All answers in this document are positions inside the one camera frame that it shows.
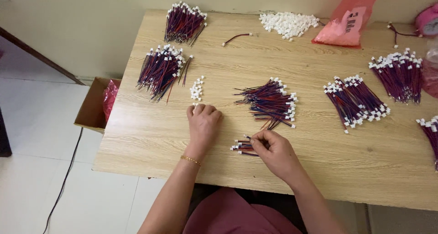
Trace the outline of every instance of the woman's right hand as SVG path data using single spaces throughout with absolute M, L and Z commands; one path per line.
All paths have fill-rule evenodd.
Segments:
M 251 144 L 268 169 L 285 181 L 292 190 L 301 179 L 308 179 L 292 145 L 278 133 L 262 130 L 251 137 Z

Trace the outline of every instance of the cardboard box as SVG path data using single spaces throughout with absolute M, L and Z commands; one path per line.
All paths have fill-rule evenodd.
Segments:
M 94 78 L 90 90 L 76 116 L 75 125 L 104 133 L 107 122 L 103 113 L 103 91 L 107 88 L 111 79 L 117 87 L 120 87 L 121 79 Z

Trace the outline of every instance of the woman's left hand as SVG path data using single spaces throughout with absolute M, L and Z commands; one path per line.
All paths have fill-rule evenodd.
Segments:
M 222 123 L 222 112 L 212 105 L 199 104 L 187 108 L 190 143 L 185 156 L 202 161 L 215 144 Z

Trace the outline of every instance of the hand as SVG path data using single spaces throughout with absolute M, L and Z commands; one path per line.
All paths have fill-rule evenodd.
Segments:
M 262 130 L 251 137 L 254 151 L 268 169 L 291 188 L 308 175 L 293 151 L 290 142 L 271 130 Z
M 199 104 L 187 108 L 187 118 L 190 143 L 184 155 L 202 161 L 218 136 L 222 113 L 212 105 Z

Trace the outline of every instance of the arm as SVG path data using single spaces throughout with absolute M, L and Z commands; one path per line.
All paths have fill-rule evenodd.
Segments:
M 200 104 L 196 108 L 190 106 L 187 117 L 190 143 L 184 155 L 202 162 L 217 137 L 222 113 L 211 105 Z M 137 234 L 173 234 L 183 230 L 199 168 L 194 162 L 180 159 Z
M 274 131 L 262 130 L 252 136 L 251 143 L 268 169 L 285 181 L 295 194 L 298 208 L 310 234 L 346 233 L 300 164 L 286 138 Z

